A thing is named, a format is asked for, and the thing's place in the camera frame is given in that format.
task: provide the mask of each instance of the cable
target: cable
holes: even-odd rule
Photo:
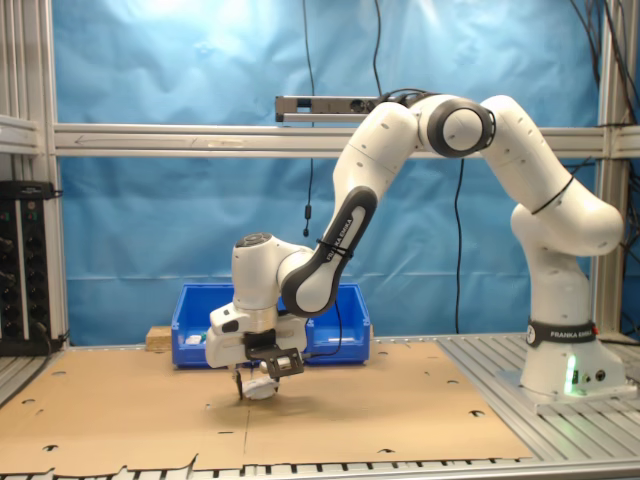
[[[378,49],[380,48],[380,35],[382,33],[382,18],[380,17],[380,4],[376,3],[376,13],[378,14],[378,38],[376,38],[376,50],[373,53],[373,74],[376,76],[376,85],[378,85],[378,95],[382,96],[382,87],[380,87],[380,77],[378,77]]]
[[[640,104],[640,97],[638,97],[638,92],[636,90],[635,84],[633,82],[633,79],[631,78],[631,74],[629,73],[629,69],[624,61],[624,59],[622,58],[622,54],[620,53],[620,45],[618,44],[618,34],[616,32],[616,28],[613,24],[613,18],[611,16],[611,10],[609,9],[609,5],[608,3],[605,1],[604,2],[604,13],[605,13],[605,18],[607,20],[607,24],[609,26],[609,33],[611,35],[611,46],[613,48],[613,54],[616,60],[616,64],[618,65],[618,73],[620,74],[620,76],[622,77],[623,81],[622,83],[622,89],[624,90],[624,96],[625,96],[625,100],[627,103],[627,108],[629,110],[629,116],[631,117],[631,120],[633,121],[633,123],[637,123],[636,121],[636,116],[635,113],[633,111],[633,104],[631,103],[631,98],[629,96],[629,91],[628,91],[628,87],[627,85],[630,83],[631,86],[633,87],[633,92],[635,95],[635,99],[636,102],[638,104]]]
[[[587,38],[589,40],[589,50],[591,51],[591,67],[593,70],[593,78],[596,81],[596,85],[600,85],[600,73],[598,72],[598,63],[596,60],[598,58],[598,55],[596,54],[596,48],[593,45],[593,39],[591,38],[591,33],[590,33],[591,30],[587,26],[587,23],[585,22],[584,17],[580,13],[580,10],[578,9],[576,2],[574,0],[570,0],[570,2],[571,2],[571,5],[573,6],[573,9],[576,11],[578,18],[580,19],[582,28],[584,28],[584,31],[587,34]]]
[[[311,95],[316,94],[316,85],[313,81],[313,69],[311,68],[311,54],[309,53],[309,29],[307,27],[307,0],[302,0],[302,17],[304,20],[304,46],[307,52],[307,67],[309,68],[309,79],[311,80]],[[309,236],[309,221],[311,220],[311,188],[313,187],[313,158],[309,159],[309,191],[307,192],[307,204],[304,207],[304,218],[306,224],[302,235]]]
[[[460,312],[460,265],[462,263],[462,224],[460,223],[460,213],[458,212],[458,197],[460,196],[460,187],[462,187],[462,177],[464,175],[464,158],[460,159],[460,176],[458,177],[458,188],[453,201],[453,209],[456,212],[456,222],[458,224],[458,265],[456,267],[456,316],[455,325],[456,333],[460,333],[460,323],[458,314]]]
[[[627,320],[629,320],[629,323],[631,323],[631,326],[633,327],[633,330],[629,333],[626,333],[624,335],[629,335],[631,333],[635,333],[637,335],[640,335],[640,329],[638,328],[638,324],[636,323],[636,321],[633,319],[633,317],[631,315],[628,315],[625,312],[620,312],[620,314],[622,315],[623,318],[626,318]]]
[[[597,163],[598,160],[599,160],[598,158],[594,159],[593,157],[587,157],[582,161],[582,163],[580,163],[578,165],[570,165],[570,166],[567,166],[566,168],[567,168],[567,170],[569,171],[569,173],[571,175],[575,176],[575,174],[578,172],[578,170],[580,170],[582,167],[595,166],[595,164]]]
[[[336,313],[338,314],[338,325],[340,327],[340,336],[338,337],[338,347],[336,348],[336,350],[334,352],[331,352],[331,353],[312,353],[307,358],[332,357],[334,355],[337,355],[338,352],[340,352],[340,349],[342,348],[342,315],[340,315],[340,309],[338,308],[338,297],[337,296],[336,296],[336,300],[335,300],[333,305],[334,305],[334,307],[336,309]]]
[[[602,343],[610,343],[613,345],[625,345],[627,347],[640,347],[640,343],[624,342],[622,340],[600,340]]]
[[[45,357],[44,361],[40,364],[40,366],[36,369],[36,371],[33,372],[31,375],[29,375],[29,378],[27,378],[24,382],[22,382],[22,384],[16,390],[14,390],[11,393],[11,395],[9,395],[2,402],[0,402],[0,408],[2,408],[4,405],[9,403],[16,396],[18,396],[25,388],[27,388],[27,386],[33,380],[35,380],[38,377],[38,375],[40,375],[44,371],[47,365],[49,365],[49,361],[51,360],[51,356],[53,355],[53,348],[51,347],[51,340],[49,340],[49,335],[47,334],[47,328],[40,322],[36,323],[35,327],[36,328],[34,328],[34,331],[39,332],[44,338],[44,340],[47,342],[47,356]]]

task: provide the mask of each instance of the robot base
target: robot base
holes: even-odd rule
[[[548,413],[554,405],[637,396],[620,358],[599,340],[529,347],[523,370],[501,372],[497,378],[514,400],[536,414]]]

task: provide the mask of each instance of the green light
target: green light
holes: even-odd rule
[[[564,380],[564,393],[565,395],[569,395],[571,393],[571,389],[573,388],[573,372],[576,367],[576,356],[571,355],[569,360],[567,361],[567,374]]]

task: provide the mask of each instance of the metal grating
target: metal grating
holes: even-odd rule
[[[45,357],[0,357],[0,405],[42,365]]]
[[[524,365],[526,343],[521,334],[378,338],[379,343],[435,341],[474,383],[487,403],[531,449],[535,458],[441,462],[349,463],[319,465],[247,465],[241,470],[134,472],[99,480],[209,480],[212,478],[629,478],[640,477],[640,400],[593,402],[554,407],[536,415],[514,401],[496,378]],[[143,346],[103,347],[106,349]],[[640,372],[640,348],[612,345],[630,369]],[[16,359],[0,360],[0,379]],[[0,380],[0,393],[3,392]],[[0,480],[50,480],[54,472],[6,476]]]

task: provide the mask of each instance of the franka emika robot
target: franka emika robot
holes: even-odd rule
[[[520,383],[552,400],[630,393],[624,365],[597,339],[589,283],[576,256],[611,252],[623,220],[558,161],[539,129],[512,98],[477,104],[429,94],[412,105],[383,102],[355,131],[333,171],[335,208],[315,250],[256,233],[232,254],[233,302],[211,312],[206,356],[211,367],[257,361],[262,377],[250,398],[277,391],[280,377],[301,373],[306,319],[329,310],[340,276],[378,202],[412,152],[444,157],[481,152],[518,205],[511,226],[531,275],[527,359]],[[278,311],[282,296],[286,311]],[[242,396],[242,382],[236,372]]]

